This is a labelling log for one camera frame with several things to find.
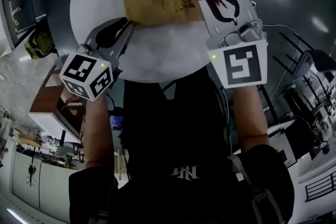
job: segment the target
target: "person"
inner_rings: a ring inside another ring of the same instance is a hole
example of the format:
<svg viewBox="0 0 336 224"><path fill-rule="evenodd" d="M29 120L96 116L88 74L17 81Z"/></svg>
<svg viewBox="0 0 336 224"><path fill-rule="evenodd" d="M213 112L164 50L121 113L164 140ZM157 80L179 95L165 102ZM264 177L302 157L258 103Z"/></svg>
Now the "person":
<svg viewBox="0 0 336 224"><path fill-rule="evenodd" d="M254 184L270 190L288 221L293 184L269 146L256 86L234 89L233 106L244 169ZM125 81L124 110L121 142L129 152L130 180L118 189L105 94L88 102L86 169L69 177L71 223L255 222L245 181L227 159L226 123L206 67L178 79L173 100L157 83Z"/></svg>

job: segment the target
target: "round tabletop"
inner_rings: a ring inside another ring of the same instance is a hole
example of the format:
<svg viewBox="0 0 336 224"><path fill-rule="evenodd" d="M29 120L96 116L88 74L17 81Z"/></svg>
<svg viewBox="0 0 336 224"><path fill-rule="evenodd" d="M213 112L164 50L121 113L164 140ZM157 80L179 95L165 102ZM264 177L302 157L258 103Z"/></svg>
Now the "round tabletop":
<svg viewBox="0 0 336 224"><path fill-rule="evenodd" d="M95 27L124 17L123 0L71 0L73 33L82 44ZM120 78L155 83L179 79L207 65L204 22L175 23L135 29L129 46L120 58Z"/></svg>

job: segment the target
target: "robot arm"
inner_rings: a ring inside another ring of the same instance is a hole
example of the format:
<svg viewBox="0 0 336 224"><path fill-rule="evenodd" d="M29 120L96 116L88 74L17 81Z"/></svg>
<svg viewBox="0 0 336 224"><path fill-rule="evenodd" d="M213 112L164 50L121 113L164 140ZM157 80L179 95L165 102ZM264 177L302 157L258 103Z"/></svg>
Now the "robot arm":
<svg viewBox="0 0 336 224"><path fill-rule="evenodd" d="M251 0L200 0L208 55L224 88L267 82L267 42Z"/></svg>
<svg viewBox="0 0 336 224"><path fill-rule="evenodd" d="M85 44L70 53L60 73L67 89L94 101L122 72L119 58L134 32L133 22L125 17L105 22L91 31Z"/></svg>

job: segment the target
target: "chair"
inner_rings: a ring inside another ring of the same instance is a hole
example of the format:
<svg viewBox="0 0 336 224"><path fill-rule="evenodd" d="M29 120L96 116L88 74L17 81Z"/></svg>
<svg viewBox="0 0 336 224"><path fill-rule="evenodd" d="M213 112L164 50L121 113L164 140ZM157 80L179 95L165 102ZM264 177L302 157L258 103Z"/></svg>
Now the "chair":
<svg viewBox="0 0 336 224"><path fill-rule="evenodd" d="M306 41L304 41L299 35L294 34L308 48L310 48L310 50L302 51L292 40L290 40L283 33L280 32L280 35L301 53L299 61L295 61L288 54L286 54L286 57L293 61L294 64L296 64L296 67L293 71L287 68L284 63L282 63L277 57L273 56L273 58L293 76L294 81L305 76L313 64L315 65L317 71L322 73L336 70L335 60L333 60L322 50L314 50L314 48L311 47Z"/></svg>
<svg viewBox="0 0 336 224"><path fill-rule="evenodd" d="M311 90L311 92L314 94L318 105L317 107L313 108L312 105L308 100L307 103L311 106L311 108L314 110L318 110L319 107L322 105L320 102L319 97L315 93L312 85L310 84L309 80L306 78L306 74L309 72L311 67L315 65L315 68L318 72L324 73L326 78L328 78L328 81L333 79L333 75L330 71L335 71L336 70L336 61L333 60L330 56L328 56L324 51L322 50L315 50L313 47L311 47L305 40L303 40L299 35L295 34L294 35L301 41L303 42L310 50L302 51L291 39L289 39L286 35L280 32L280 35L288 41L293 47L295 47L300 53L300 59L299 61L295 61L292 57L290 57L288 54L286 54L286 57L289 58L296 66L294 70L290 70L288 67L285 66L283 62L281 62L277 57L273 56L273 58L283 67L285 68L288 73L290 73L293 77L293 81L298 80L299 78L303 77L307 86ZM317 79L319 80L322 89L324 91L325 97L329 99L328 101L330 102L329 95L326 91L326 89L323 86L322 81L320 80L319 76L316 76Z"/></svg>

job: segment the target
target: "shoulder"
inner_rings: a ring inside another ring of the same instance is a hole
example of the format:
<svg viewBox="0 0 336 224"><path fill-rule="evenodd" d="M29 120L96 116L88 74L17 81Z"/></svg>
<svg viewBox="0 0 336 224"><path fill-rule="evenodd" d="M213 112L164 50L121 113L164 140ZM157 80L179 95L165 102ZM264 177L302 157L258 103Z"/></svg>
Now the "shoulder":
<svg viewBox="0 0 336 224"><path fill-rule="evenodd" d="M89 222L99 210L109 205L112 191L118 190L118 182L111 170L92 167L69 177L70 222Z"/></svg>
<svg viewBox="0 0 336 224"><path fill-rule="evenodd" d="M253 184L268 189L285 219L294 207L294 187L280 154L271 146L258 145L242 157L243 167Z"/></svg>

